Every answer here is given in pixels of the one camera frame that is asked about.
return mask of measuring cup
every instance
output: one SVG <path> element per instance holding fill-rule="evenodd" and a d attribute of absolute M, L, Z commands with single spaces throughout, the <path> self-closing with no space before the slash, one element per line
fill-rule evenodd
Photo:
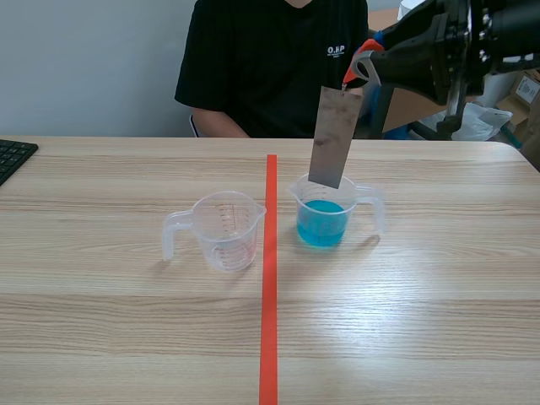
<path fill-rule="evenodd" d="M 289 188 L 298 203 L 298 233 L 313 246 L 338 244 L 358 204 L 371 204 L 375 210 L 375 232 L 385 228 L 385 205 L 376 189 L 357 186 L 343 177 L 338 190 L 308 181 L 308 175 Z"/>
<path fill-rule="evenodd" d="M 172 213 L 163 227 L 163 258 L 174 255 L 178 230 L 192 230 L 204 256 L 218 270 L 238 272 L 255 259 L 257 223 L 266 209 L 240 192 L 218 192 L 203 198 L 191 211 Z"/>

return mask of measuring cup handle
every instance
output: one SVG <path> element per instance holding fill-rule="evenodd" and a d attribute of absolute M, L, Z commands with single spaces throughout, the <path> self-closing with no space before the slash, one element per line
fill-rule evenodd
<path fill-rule="evenodd" d="M 373 206 L 375 232 L 379 235 L 384 233 L 386 208 L 381 192 L 375 188 L 356 186 L 356 201 L 358 204 L 371 204 Z"/>
<path fill-rule="evenodd" d="M 169 261 L 175 254 L 175 233 L 179 230 L 190 230 L 193 226 L 193 211 L 172 213 L 165 218 L 161 243 L 163 260 Z"/>

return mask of cardboard box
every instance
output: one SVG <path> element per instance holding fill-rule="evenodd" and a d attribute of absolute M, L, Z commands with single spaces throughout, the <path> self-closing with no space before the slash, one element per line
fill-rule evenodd
<path fill-rule="evenodd" d="M 535 99 L 528 121 L 527 141 L 523 144 L 521 152 L 537 170 L 540 170 L 540 97 Z"/>
<path fill-rule="evenodd" d="M 513 114 L 507 127 L 521 143 L 525 143 L 531 136 L 527 130 L 531 105 L 540 99 L 540 82 L 535 80 L 537 74 L 540 76 L 538 71 L 520 73 L 510 95 L 497 104 L 500 110 Z"/>
<path fill-rule="evenodd" d="M 497 104 L 497 108 L 502 111 L 509 111 L 513 114 L 510 122 L 506 124 L 506 126 L 508 129 L 510 129 L 518 141 L 524 143 L 527 140 L 529 109 L 511 95 Z"/>
<path fill-rule="evenodd" d="M 531 75 L 535 80 L 540 82 L 540 70 L 532 70 Z"/>
<path fill-rule="evenodd" d="M 520 73 L 510 93 L 527 108 L 531 108 L 532 102 L 540 94 L 540 81 L 535 79 L 536 75 L 536 71 Z"/>

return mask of red tape line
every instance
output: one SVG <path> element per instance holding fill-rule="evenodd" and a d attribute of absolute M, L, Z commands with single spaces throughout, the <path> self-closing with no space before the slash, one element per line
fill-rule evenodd
<path fill-rule="evenodd" d="M 259 405 L 278 405 L 278 156 L 267 158 Z"/>

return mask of black keyboard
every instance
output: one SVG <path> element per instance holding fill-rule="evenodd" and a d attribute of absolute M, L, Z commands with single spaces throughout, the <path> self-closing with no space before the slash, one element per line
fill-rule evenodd
<path fill-rule="evenodd" d="M 37 150 L 33 143 L 0 139 L 0 186 Z"/>

